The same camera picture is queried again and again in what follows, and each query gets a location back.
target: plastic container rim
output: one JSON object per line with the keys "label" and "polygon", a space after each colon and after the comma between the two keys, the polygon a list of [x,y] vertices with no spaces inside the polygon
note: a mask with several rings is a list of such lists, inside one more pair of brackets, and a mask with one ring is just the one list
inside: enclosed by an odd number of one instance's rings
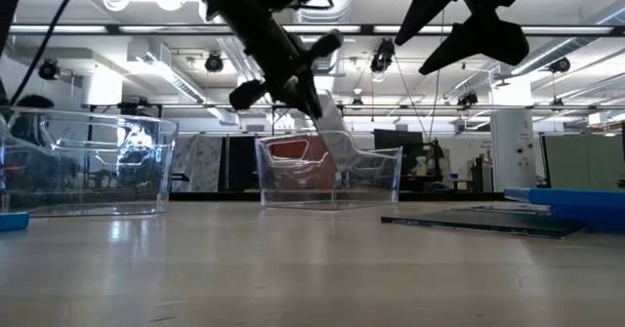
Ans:
{"label": "plastic container rim", "polygon": [[130,115],[119,115],[119,114],[105,114],[105,113],[97,113],[97,112],[89,112],[89,111],[87,112],[68,111],[68,110],[59,110],[59,109],[52,109],[52,108],[31,108],[31,107],[21,107],[21,106],[16,106],[16,107],[2,106],[0,108],[11,110],[11,111],[17,111],[17,112],[39,112],[39,113],[57,112],[57,113],[63,113],[63,114],[68,114],[68,115],[75,115],[75,116],[90,116],[90,117],[101,117],[101,118],[108,118],[108,119],[123,118],[123,119],[135,120],[135,121],[172,124],[176,126],[176,128],[178,129],[178,123],[176,121],[166,119],[166,118],[130,116]]}

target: cable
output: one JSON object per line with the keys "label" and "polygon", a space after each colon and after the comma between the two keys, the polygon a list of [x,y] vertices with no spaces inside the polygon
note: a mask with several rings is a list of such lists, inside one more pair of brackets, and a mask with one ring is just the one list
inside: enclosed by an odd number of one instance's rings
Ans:
{"label": "cable", "polygon": [[556,96],[556,73],[551,73],[551,85],[554,88],[554,102],[556,101],[556,99],[558,98]]}
{"label": "cable", "polygon": [[373,71],[371,71],[371,122],[375,122],[375,92],[373,89]]}
{"label": "cable", "polygon": [[287,9],[292,9],[292,10],[332,10],[334,9],[334,1],[332,0],[327,0],[328,1],[328,5],[326,6],[316,6],[316,5],[303,5],[303,4],[297,4],[297,5],[291,5],[291,6],[287,6]]}
{"label": "cable", "polygon": [[23,93],[23,90],[26,88],[26,84],[28,84],[28,81],[30,80],[32,73],[34,72],[35,68],[37,68],[37,65],[39,64],[41,57],[43,57],[43,54],[46,51],[46,47],[48,46],[48,42],[50,41],[50,38],[52,37],[52,34],[55,31],[55,27],[57,26],[57,23],[59,23],[59,20],[61,19],[61,16],[63,15],[63,12],[65,11],[65,8],[69,4],[69,1],[70,0],[62,0],[61,5],[59,6],[59,9],[57,10],[57,13],[55,14],[55,16],[52,18],[52,21],[50,22],[50,26],[48,27],[48,31],[46,32],[46,36],[43,38],[43,41],[41,42],[41,45],[39,46],[39,49],[37,50],[35,57],[32,59],[32,63],[28,67],[28,71],[26,72],[26,75],[23,77],[20,85],[18,86],[16,93],[13,95],[13,97],[9,101],[10,106],[15,106],[16,102],[18,102],[18,99],[21,96],[21,93]]}
{"label": "cable", "polygon": [[[370,62],[372,56],[373,56],[373,54],[369,55],[369,57],[367,58],[366,62]],[[360,71],[360,75],[358,76],[358,80],[355,82],[354,89],[356,89],[356,88],[358,88],[360,86],[360,81],[362,80],[362,76],[364,75],[364,72],[366,70],[367,70],[367,67],[363,67],[362,70]]]}
{"label": "cable", "polygon": [[417,119],[419,120],[419,124],[421,125],[421,129],[423,130],[423,134],[426,135],[428,143],[431,143],[432,141],[430,140],[430,137],[428,136],[428,133],[427,133],[428,131],[426,131],[426,127],[423,125],[423,121],[421,121],[421,116],[419,116],[419,111],[417,110],[417,106],[414,104],[414,100],[412,100],[412,95],[410,94],[410,90],[408,89],[408,84],[406,83],[406,80],[403,77],[403,72],[401,71],[401,65],[399,64],[397,55],[395,55],[395,62],[397,62],[397,70],[399,71],[399,77],[401,77],[403,88],[405,88],[406,94],[408,95],[408,98],[410,99],[410,104],[412,105],[412,108],[414,109],[414,114],[417,116]]}
{"label": "cable", "polygon": [[[440,24],[440,45],[442,44],[442,36],[444,34],[445,27],[445,9],[442,9],[441,14],[441,24]],[[437,93],[434,96],[434,108],[432,109],[432,123],[430,123],[430,135],[428,136],[428,141],[432,140],[432,130],[434,128],[434,118],[437,116],[437,102],[438,102],[438,90],[440,88],[440,69],[437,72]]]}

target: monitor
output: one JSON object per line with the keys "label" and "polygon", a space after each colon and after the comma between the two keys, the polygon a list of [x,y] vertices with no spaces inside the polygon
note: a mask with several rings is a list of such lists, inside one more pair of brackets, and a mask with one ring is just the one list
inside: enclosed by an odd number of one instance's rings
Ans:
{"label": "monitor", "polygon": [[376,149],[403,147],[401,172],[409,173],[417,166],[417,157],[426,156],[423,146],[423,134],[420,132],[404,132],[393,130],[373,130]]}

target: clear plastic wall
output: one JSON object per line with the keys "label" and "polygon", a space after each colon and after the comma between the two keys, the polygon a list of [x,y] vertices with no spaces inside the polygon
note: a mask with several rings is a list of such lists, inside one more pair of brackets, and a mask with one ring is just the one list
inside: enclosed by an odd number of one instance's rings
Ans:
{"label": "clear plastic wall", "polygon": [[[363,151],[347,132],[321,133],[256,140],[264,207],[339,210],[397,203],[401,148]],[[324,141],[337,142],[350,157],[333,157]]]}
{"label": "clear plastic wall", "polygon": [[3,212],[49,217],[165,211],[175,122],[31,108],[1,113]]}

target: fluorescent light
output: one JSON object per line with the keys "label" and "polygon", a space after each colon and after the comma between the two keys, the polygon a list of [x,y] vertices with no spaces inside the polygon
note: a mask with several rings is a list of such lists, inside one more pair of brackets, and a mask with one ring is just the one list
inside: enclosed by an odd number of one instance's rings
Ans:
{"label": "fluorescent light", "polygon": [[389,34],[397,34],[399,33],[400,25],[376,25],[373,27],[374,33],[389,33]]}
{"label": "fluorescent light", "polygon": [[[29,25],[29,24],[16,24],[12,25],[9,29],[10,34],[20,33],[41,33],[45,34],[49,25]],[[103,25],[57,25],[55,26],[54,33],[106,33],[106,28]]]}
{"label": "fluorescent light", "polygon": [[165,28],[164,26],[149,26],[149,25],[122,25],[119,30],[124,33],[148,33],[152,31],[158,31]]}
{"label": "fluorescent light", "polygon": [[550,25],[527,25],[523,27],[525,34],[608,34],[613,30],[612,27],[606,26],[550,26]]}
{"label": "fluorescent light", "polygon": [[223,34],[231,35],[232,29],[227,25],[120,25],[119,31],[128,34]]}
{"label": "fluorescent light", "polygon": [[[373,27],[374,33],[388,33],[388,34],[397,34],[399,33],[399,29],[401,26],[399,25],[376,25]],[[424,34],[449,34],[451,33],[451,29],[453,27],[451,25],[426,25],[424,26],[419,33]]]}
{"label": "fluorescent light", "polygon": [[338,29],[342,33],[359,33],[360,26],[359,25],[284,25],[284,29],[291,32],[298,33],[322,33],[322,32],[330,32],[334,29]]}
{"label": "fluorescent light", "polygon": [[448,34],[451,33],[451,29],[453,29],[451,25],[426,25],[419,33]]}

